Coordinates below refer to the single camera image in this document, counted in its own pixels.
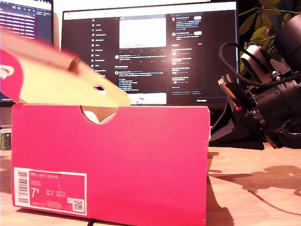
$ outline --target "white image on screen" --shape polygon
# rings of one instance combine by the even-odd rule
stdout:
[[[120,20],[119,47],[146,48],[166,46],[166,18]]]

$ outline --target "wooden desk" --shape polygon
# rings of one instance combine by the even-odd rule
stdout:
[[[208,226],[300,226],[301,149],[209,148]],[[88,220],[13,207],[11,152],[1,152],[1,226],[87,226]],[[96,221],[95,226],[108,225]]]

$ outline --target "computer monitor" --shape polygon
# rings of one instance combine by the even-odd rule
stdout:
[[[238,41],[236,1],[63,12],[62,50],[75,52],[133,105],[222,109],[229,73],[219,47]],[[238,51],[225,50],[238,70]]]
[[[28,39],[53,44],[53,0],[0,1],[0,19],[1,28]],[[0,93],[0,107],[12,104],[8,97]]]

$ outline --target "qr code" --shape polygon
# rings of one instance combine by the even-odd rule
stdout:
[[[72,210],[75,212],[85,212],[85,202],[83,199],[72,199]]]

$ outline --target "size number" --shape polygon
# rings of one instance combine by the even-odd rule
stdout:
[[[38,188],[31,187],[31,189],[33,190],[33,192],[32,192],[32,198],[34,197],[35,193],[40,193],[40,190]]]

